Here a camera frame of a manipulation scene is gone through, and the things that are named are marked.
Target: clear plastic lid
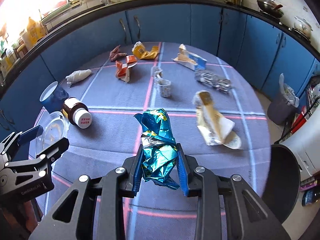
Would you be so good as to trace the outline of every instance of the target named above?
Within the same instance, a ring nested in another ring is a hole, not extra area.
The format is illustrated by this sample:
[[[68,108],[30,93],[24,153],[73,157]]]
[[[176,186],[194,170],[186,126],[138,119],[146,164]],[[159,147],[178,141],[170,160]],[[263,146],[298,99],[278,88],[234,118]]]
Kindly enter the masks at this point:
[[[61,112],[53,112],[43,124],[43,134],[36,139],[36,153],[39,154],[62,137],[67,137],[69,124]]]

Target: yellow bottle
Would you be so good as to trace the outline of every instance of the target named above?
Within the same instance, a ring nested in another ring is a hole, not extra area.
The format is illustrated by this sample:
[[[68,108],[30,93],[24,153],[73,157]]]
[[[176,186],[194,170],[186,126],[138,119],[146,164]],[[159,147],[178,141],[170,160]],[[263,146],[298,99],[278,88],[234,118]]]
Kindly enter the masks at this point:
[[[29,17],[27,31],[30,34],[32,46],[34,46],[39,39],[45,36],[44,27],[40,23],[33,20],[31,17]]]

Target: round table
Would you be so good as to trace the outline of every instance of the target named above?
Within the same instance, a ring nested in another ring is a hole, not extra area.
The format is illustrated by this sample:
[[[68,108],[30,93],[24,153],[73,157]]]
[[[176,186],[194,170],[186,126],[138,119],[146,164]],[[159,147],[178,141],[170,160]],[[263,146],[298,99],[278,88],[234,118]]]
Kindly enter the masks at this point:
[[[55,188],[37,198],[44,214],[79,176],[86,174],[92,179],[104,176],[135,155],[141,142],[141,126],[133,115],[155,108],[168,112],[173,135],[186,155],[194,156],[200,165],[217,175],[240,174],[262,195],[269,170],[270,140],[265,113],[252,87],[233,67],[203,50],[186,46],[188,51],[207,59],[207,69],[231,80],[233,89],[229,94],[197,82],[192,70],[173,62],[179,44],[147,42],[144,45],[149,51],[157,45],[160,52],[154,60],[139,60],[132,69],[129,83],[115,77],[115,63],[108,60],[109,52],[79,68],[92,70],[87,79],[71,88],[66,80],[62,81],[70,96],[87,105],[93,121],[84,130],[70,125],[69,149],[52,168]],[[131,55],[132,47],[121,47],[121,51]],[[156,65],[163,69],[164,78],[172,81],[171,98],[160,97],[153,86],[150,70]],[[200,90],[208,90],[215,108],[235,122],[233,130],[242,140],[241,149],[205,144],[196,125],[196,109],[192,103],[193,96]],[[47,116],[48,112],[42,109],[35,125],[42,124]],[[30,158],[35,157],[34,147],[32,142]],[[176,168],[171,177],[179,182]],[[223,239],[226,239],[222,199],[220,206]],[[124,198],[126,239],[194,239],[196,210],[197,198],[186,198],[180,189],[174,191],[142,180],[138,195],[134,199]]]

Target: tiled floor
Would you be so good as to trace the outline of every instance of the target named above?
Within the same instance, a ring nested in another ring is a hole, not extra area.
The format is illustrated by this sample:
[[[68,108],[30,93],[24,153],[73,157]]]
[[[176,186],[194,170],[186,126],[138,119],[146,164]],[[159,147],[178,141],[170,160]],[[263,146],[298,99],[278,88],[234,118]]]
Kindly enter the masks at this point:
[[[265,113],[267,113],[267,109],[270,105],[270,100],[258,91],[255,91],[255,93]],[[281,137],[283,127],[274,124],[268,118],[268,128],[270,133],[270,143],[273,144]],[[303,207],[301,205],[302,196],[303,192],[300,192],[293,211],[291,212],[287,220],[282,224],[284,229],[288,232],[291,240],[298,240],[302,236],[320,208],[320,201],[313,205]]]

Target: gray trash bin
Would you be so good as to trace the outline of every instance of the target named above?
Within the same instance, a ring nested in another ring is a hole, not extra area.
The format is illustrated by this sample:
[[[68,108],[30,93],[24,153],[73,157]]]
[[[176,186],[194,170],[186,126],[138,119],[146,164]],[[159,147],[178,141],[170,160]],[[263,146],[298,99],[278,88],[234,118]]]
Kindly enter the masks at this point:
[[[268,107],[267,115],[269,119],[276,125],[284,123],[285,119],[296,110],[293,105],[288,105],[288,100],[284,98],[282,93],[279,91],[276,98],[271,102]]]

